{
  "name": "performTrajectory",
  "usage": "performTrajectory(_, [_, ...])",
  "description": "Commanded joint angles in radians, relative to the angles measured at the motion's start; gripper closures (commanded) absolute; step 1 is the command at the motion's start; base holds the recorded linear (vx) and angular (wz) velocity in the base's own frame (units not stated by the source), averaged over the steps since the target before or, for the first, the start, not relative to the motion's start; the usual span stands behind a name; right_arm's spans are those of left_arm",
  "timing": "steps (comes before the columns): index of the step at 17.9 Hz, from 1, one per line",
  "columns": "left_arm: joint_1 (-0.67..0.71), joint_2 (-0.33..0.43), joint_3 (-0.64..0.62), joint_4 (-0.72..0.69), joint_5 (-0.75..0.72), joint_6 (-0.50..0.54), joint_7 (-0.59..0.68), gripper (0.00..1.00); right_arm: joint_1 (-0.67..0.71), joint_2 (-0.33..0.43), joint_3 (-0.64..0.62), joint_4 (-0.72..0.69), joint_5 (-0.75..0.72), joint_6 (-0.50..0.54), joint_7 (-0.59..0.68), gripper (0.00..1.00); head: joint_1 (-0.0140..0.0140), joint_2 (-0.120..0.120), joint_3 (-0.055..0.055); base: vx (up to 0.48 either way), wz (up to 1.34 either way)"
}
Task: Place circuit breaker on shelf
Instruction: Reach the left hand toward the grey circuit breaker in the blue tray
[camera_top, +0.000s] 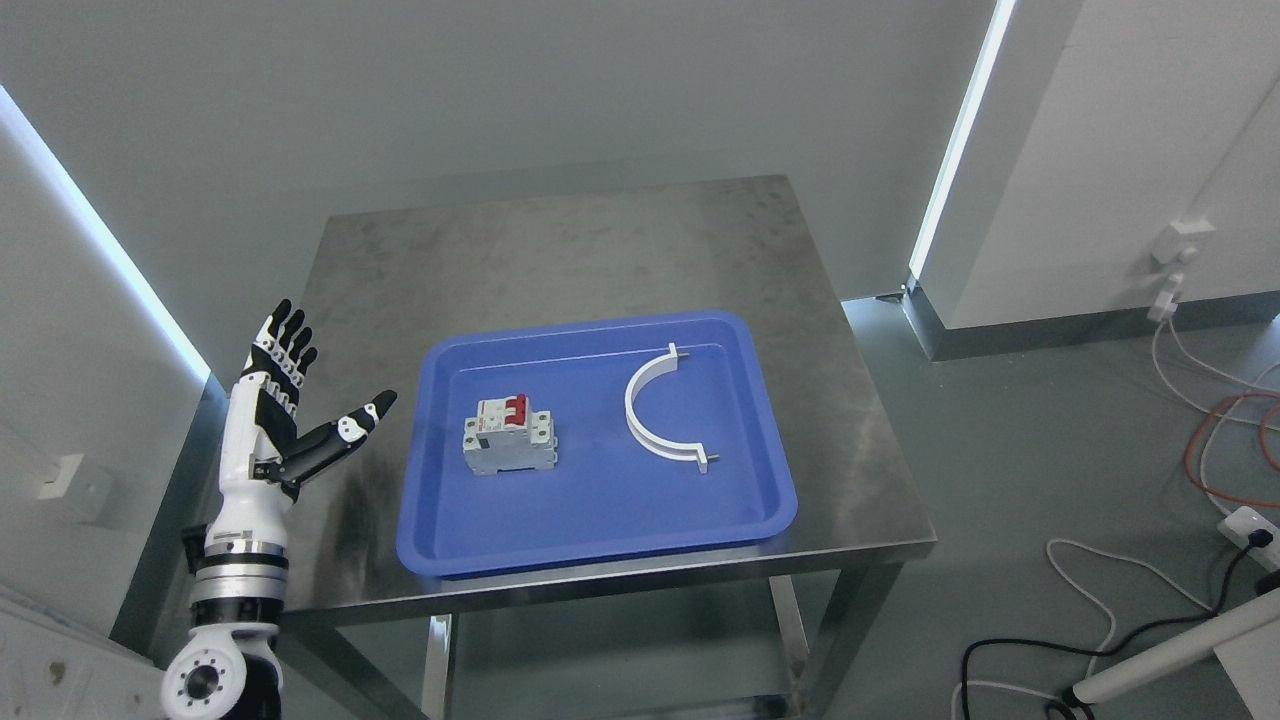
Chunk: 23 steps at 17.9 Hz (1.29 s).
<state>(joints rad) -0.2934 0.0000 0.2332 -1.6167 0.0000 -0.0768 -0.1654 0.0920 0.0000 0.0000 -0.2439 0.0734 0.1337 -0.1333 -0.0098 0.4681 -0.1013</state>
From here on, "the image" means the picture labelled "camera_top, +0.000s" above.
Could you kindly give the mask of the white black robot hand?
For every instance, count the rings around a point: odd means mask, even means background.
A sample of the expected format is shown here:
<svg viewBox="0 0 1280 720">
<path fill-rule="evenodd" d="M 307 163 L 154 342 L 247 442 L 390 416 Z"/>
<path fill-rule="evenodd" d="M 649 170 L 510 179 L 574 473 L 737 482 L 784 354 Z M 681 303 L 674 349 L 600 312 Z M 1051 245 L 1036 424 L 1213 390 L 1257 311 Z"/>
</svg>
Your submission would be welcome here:
<svg viewBox="0 0 1280 720">
<path fill-rule="evenodd" d="M 302 433 L 301 389 L 317 357 L 305 311 L 283 299 L 260 325 L 232 386 L 221 437 L 221 506 L 207 544 L 288 544 L 285 514 L 305 483 L 362 447 L 398 398 L 384 389 Z"/>
</svg>

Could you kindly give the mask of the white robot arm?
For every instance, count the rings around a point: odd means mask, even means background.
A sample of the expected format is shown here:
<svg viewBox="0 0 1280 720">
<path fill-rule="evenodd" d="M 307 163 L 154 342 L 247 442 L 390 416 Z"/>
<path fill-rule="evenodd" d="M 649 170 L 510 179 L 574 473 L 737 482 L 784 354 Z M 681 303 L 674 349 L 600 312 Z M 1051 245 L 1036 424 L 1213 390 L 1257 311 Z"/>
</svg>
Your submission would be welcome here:
<svg viewBox="0 0 1280 720">
<path fill-rule="evenodd" d="M 180 533 L 195 579 L 188 641 L 159 697 L 166 719 L 279 719 L 283 670 L 275 655 L 289 562 L 282 546 L 247 537 L 206 542 Z"/>
</svg>

